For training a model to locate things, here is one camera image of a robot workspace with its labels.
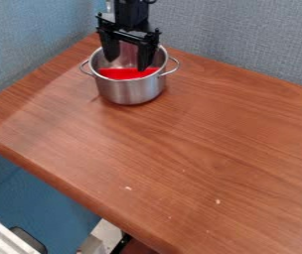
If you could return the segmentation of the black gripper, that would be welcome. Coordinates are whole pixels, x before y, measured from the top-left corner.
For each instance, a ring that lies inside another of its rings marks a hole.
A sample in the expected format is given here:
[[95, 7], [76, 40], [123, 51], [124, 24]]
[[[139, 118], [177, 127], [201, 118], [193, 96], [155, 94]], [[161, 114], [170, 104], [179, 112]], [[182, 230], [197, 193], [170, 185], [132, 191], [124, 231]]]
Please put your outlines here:
[[138, 45], [138, 70], [154, 61], [161, 31], [149, 22], [150, 8], [158, 0], [111, 0], [111, 11], [96, 14], [96, 31], [106, 59], [120, 55], [119, 41]]

